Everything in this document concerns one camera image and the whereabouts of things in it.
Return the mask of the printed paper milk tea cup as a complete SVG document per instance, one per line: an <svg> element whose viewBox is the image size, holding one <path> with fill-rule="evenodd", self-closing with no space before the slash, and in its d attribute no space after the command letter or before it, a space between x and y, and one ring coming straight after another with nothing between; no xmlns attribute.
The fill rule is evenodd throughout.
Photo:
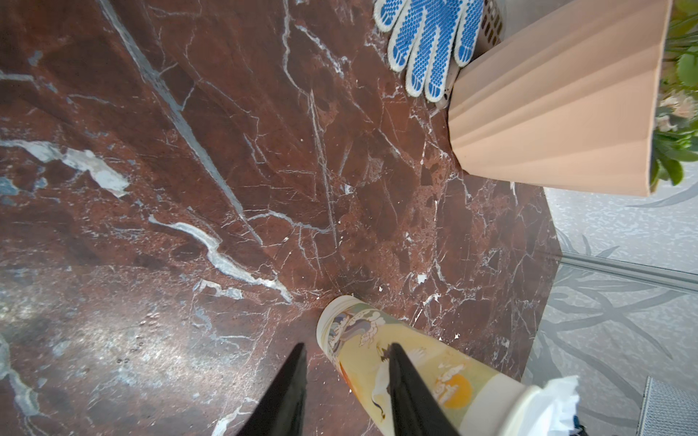
<svg viewBox="0 0 698 436"><path fill-rule="evenodd" d="M400 344L445 417L462 435L517 435L541 391L419 332L353 296L322 312L316 340L377 428L393 435L388 348Z"/></svg>

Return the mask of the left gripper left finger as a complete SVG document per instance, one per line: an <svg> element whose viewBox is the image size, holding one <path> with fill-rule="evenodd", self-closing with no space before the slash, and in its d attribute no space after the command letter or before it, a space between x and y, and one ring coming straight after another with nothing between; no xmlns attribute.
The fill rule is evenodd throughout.
<svg viewBox="0 0 698 436"><path fill-rule="evenodd" d="M298 343L276 374L239 436L301 435L307 396L307 354Z"/></svg>

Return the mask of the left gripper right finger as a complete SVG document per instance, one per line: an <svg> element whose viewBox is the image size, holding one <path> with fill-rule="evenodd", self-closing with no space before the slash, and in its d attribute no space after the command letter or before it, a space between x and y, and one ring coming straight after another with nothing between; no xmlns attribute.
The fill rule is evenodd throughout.
<svg viewBox="0 0 698 436"><path fill-rule="evenodd" d="M395 435L458 436L403 347L388 348L389 385Z"/></svg>

